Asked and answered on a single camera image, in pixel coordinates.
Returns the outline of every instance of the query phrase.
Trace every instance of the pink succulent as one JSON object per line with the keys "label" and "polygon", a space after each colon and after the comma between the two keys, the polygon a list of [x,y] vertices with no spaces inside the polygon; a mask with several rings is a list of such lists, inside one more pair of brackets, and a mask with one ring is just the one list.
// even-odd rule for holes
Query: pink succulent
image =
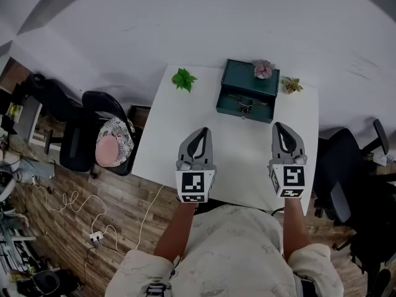
{"label": "pink succulent", "polygon": [[254,76],[260,79],[268,79],[272,77],[272,69],[275,68],[275,64],[271,64],[268,61],[263,59],[259,61],[253,61],[254,68]]}

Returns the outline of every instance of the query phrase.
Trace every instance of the white cable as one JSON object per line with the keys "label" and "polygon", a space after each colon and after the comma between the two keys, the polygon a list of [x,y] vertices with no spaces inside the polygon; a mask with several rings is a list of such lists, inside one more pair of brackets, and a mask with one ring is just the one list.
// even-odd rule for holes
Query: white cable
{"label": "white cable", "polygon": [[114,229],[114,232],[116,233],[116,250],[117,250],[117,252],[119,252],[119,253],[122,254],[122,255],[126,255],[125,253],[122,253],[121,251],[118,250],[118,247],[117,247],[117,245],[118,245],[118,236],[117,236],[117,230],[116,230],[116,228],[115,228],[114,226],[112,226],[112,225],[107,225],[107,226],[106,226],[106,230],[105,230],[105,232],[103,233],[103,235],[106,234],[107,228],[108,228],[109,226],[112,227],[112,228]]}
{"label": "white cable", "polygon": [[142,237],[142,228],[143,228],[143,223],[144,223],[144,221],[145,221],[145,220],[146,220],[146,218],[147,218],[147,214],[149,213],[149,210],[150,210],[151,206],[152,206],[152,205],[153,205],[153,203],[155,202],[155,199],[157,199],[157,197],[158,197],[158,195],[160,194],[160,191],[163,189],[163,187],[164,187],[164,185],[162,185],[162,187],[160,188],[160,190],[157,192],[157,195],[155,196],[154,200],[153,200],[153,201],[152,201],[152,203],[149,205],[149,207],[148,207],[148,209],[147,209],[147,211],[146,211],[146,214],[145,214],[145,216],[144,216],[144,219],[143,219],[142,225],[140,226],[140,232],[139,232],[139,242],[136,244],[135,250],[137,250],[137,247],[138,247],[138,246],[139,246],[139,244],[140,244],[140,239],[141,239],[141,237]]}
{"label": "white cable", "polygon": [[[71,208],[74,212],[79,212],[79,211],[82,209],[82,207],[85,205],[85,203],[86,203],[86,202],[89,200],[89,198],[91,198],[91,197],[96,197],[96,198],[98,198],[100,201],[102,201],[102,202],[103,202],[103,205],[105,205],[106,210],[105,210],[105,212],[99,213],[99,214],[97,215],[97,217],[94,219],[94,221],[92,222],[92,224],[91,224],[91,233],[92,233],[92,234],[93,234],[93,225],[95,224],[95,222],[98,220],[98,218],[99,218],[101,215],[105,215],[105,214],[107,213],[107,205],[106,205],[106,203],[103,201],[102,198],[100,198],[100,197],[97,196],[97,195],[91,195],[91,196],[89,196],[89,197],[86,198],[86,200],[82,203],[80,209],[74,210],[73,207],[72,207],[72,204],[73,204],[73,203],[77,200],[77,198],[79,197],[79,192],[78,192],[78,191],[74,191],[74,192],[72,193],[72,195],[71,195],[71,197],[70,197],[70,202],[67,202],[67,195],[66,195],[66,193],[64,192],[64,193],[63,193],[63,204],[64,204],[64,207],[61,208],[60,210],[51,208],[51,207],[48,205],[48,199],[47,199],[47,193],[48,193],[48,191],[47,191],[47,188],[45,188],[45,187],[43,187],[43,186],[37,186],[37,188],[44,188],[44,189],[45,189],[45,204],[46,204],[46,206],[47,206],[50,210],[53,210],[53,211],[56,211],[56,212],[62,212],[68,205],[70,205],[70,208]],[[77,193],[77,196],[73,199],[73,195],[74,195],[75,192]],[[106,230],[105,230],[104,233],[102,233],[102,235],[105,235],[105,234],[106,234],[107,229],[108,229],[109,226],[112,227],[112,228],[114,229],[114,232],[116,233],[116,250],[117,250],[117,252],[119,252],[119,253],[122,254],[122,255],[126,255],[125,253],[122,253],[122,252],[118,249],[118,235],[117,235],[117,230],[116,230],[116,228],[115,228],[114,226],[112,226],[112,225],[106,226]]]}
{"label": "white cable", "polygon": [[63,204],[64,204],[64,207],[61,208],[60,210],[51,208],[51,207],[48,205],[48,198],[47,198],[47,193],[48,193],[48,192],[47,192],[47,188],[44,188],[44,189],[45,189],[45,204],[46,204],[46,206],[47,206],[50,210],[56,211],[56,212],[59,212],[59,213],[62,212],[64,209],[66,209],[66,207],[67,207],[68,205],[70,205],[71,210],[73,210],[74,212],[80,212],[80,210],[82,209],[82,207],[85,205],[85,203],[86,203],[86,202],[89,200],[89,198],[91,198],[91,197],[96,197],[96,198],[98,198],[100,201],[102,201],[102,202],[103,202],[103,205],[105,205],[105,212],[99,213],[99,214],[97,215],[97,217],[94,219],[94,221],[93,221],[92,224],[91,224],[91,233],[93,233],[93,225],[94,225],[95,222],[98,220],[98,218],[99,218],[101,215],[105,215],[105,214],[107,213],[107,205],[105,204],[105,202],[103,201],[103,199],[102,199],[101,197],[97,196],[97,195],[91,195],[91,196],[89,196],[89,197],[86,198],[86,200],[82,203],[80,209],[74,210],[73,207],[72,207],[72,204],[73,204],[73,203],[77,200],[77,198],[79,197],[79,192],[78,192],[78,191],[74,191],[74,192],[72,193],[72,195],[71,195],[71,197],[70,197],[70,202],[67,202],[67,195],[66,195],[66,193],[64,192],[64,193],[63,193]]}
{"label": "white cable", "polygon": [[[62,212],[64,209],[66,209],[66,207],[67,207],[68,205],[70,205],[70,208],[71,208],[74,212],[80,212],[80,210],[82,209],[82,207],[85,205],[85,203],[86,203],[86,202],[89,200],[89,198],[91,198],[91,197],[96,197],[96,198],[98,198],[100,201],[102,201],[102,202],[103,202],[103,205],[105,205],[105,212],[99,213],[99,214],[97,215],[97,217],[94,219],[94,221],[92,222],[92,224],[91,224],[91,232],[92,232],[92,234],[94,233],[94,232],[93,232],[93,225],[95,224],[95,222],[98,220],[98,218],[99,218],[101,215],[105,215],[105,214],[107,213],[107,205],[106,205],[106,203],[103,201],[102,198],[100,198],[100,197],[97,196],[97,195],[91,195],[91,196],[89,196],[89,197],[86,198],[86,200],[82,203],[82,205],[80,206],[80,209],[74,210],[73,207],[72,207],[72,204],[73,204],[73,203],[77,200],[77,198],[79,197],[79,192],[78,192],[78,191],[74,191],[74,192],[72,193],[72,195],[71,195],[71,197],[70,197],[70,202],[67,202],[67,195],[66,195],[66,193],[64,192],[64,193],[63,193],[63,197],[62,197],[62,198],[63,198],[64,207],[61,208],[60,210],[51,208],[51,207],[48,205],[48,198],[47,198],[47,193],[48,193],[48,191],[47,191],[47,188],[45,188],[45,187],[43,187],[43,186],[38,186],[38,185],[36,185],[36,187],[37,187],[38,189],[44,188],[44,190],[45,190],[45,204],[46,204],[46,206],[47,206],[50,210],[56,211],[56,212],[59,212],[59,213]],[[136,244],[135,250],[139,247],[140,239],[141,239],[141,237],[142,237],[143,224],[144,224],[144,221],[145,221],[146,218],[147,218],[147,214],[149,213],[150,208],[151,208],[151,206],[153,205],[153,203],[155,202],[155,200],[157,199],[157,197],[160,195],[160,192],[161,192],[161,190],[163,189],[163,187],[164,187],[164,185],[162,185],[162,187],[160,188],[160,190],[157,192],[157,194],[156,194],[154,200],[153,200],[152,203],[149,205],[149,207],[148,207],[148,209],[147,209],[147,211],[146,211],[146,214],[145,214],[145,216],[144,216],[143,222],[142,222],[142,224],[141,224],[141,226],[140,226],[139,241],[138,241],[138,243]],[[112,227],[112,228],[114,229],[114,232],[116,233],[116,251],[119,252],[119,253],[122,254],[122,255],[126,255],[125,253],[122,253],[122,252],[118,249],[118,235],[117,235],[117,230],[116,230],[116,228],[115,228],[113,225],[107,225],[107,226],[106,226],[106,229],[105,229],[105,232],[103,232],[102,235],[105,235],[105,234],[107,233],[107,229],[108,229],[109,226]]]}

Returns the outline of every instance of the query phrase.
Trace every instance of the chair wheel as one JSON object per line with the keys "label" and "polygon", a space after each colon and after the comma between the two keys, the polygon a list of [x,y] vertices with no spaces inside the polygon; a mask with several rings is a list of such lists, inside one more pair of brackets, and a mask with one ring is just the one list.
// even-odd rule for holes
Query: chair wheel
{"label": "chair wheel", "polygon": [[322,218],[323,217],[323,209],[316,209],[315,210],[315,217]]}

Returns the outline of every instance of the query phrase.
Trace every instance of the green succulent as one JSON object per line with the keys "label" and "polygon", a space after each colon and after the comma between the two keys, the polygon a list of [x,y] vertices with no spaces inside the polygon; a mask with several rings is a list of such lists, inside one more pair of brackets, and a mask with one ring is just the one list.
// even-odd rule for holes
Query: green succulent
{"label": "green succulent", "polygon": [[177,74],[172,77],[172,83],[176,85],[176,89],[186,89],[191,92],[192,84],[197,80],[194,76],[185,69],[179,68]]}
{"label": "green succulent", "polygon": [[296,90],[298,92],[302,91],[302,86],[300,86],[299,83],[299,78],[290,78],[290,77],[285,77],[282,79],[281,83],[285,85],[287,89],[287,93],[292,93],[295,92]]}

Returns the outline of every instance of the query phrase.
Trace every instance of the white table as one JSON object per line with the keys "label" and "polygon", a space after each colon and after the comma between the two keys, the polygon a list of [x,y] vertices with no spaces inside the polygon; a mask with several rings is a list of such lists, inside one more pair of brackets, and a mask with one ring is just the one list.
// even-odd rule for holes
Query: white table
{"label": "white table", "polygon": [[[176,161],[181,142],[201,127],[212,131],[216,181],[210,198],[232,204],[275,210],[277,198],[267,165],[272,158],[272,124],[280,121],[303,139],[308,156],[306,186],[312,190],[315,173],[319,108],[317,90],[304,86],[287,95],[280,85],[272,124],[217,113],[223,69],[185,66],[197,81],[192,91],[176,89],[171,78],[178,66],[168,66],[154,99],[132,174],[176,188]],[[310,192],[301,199],[304,214]]]}

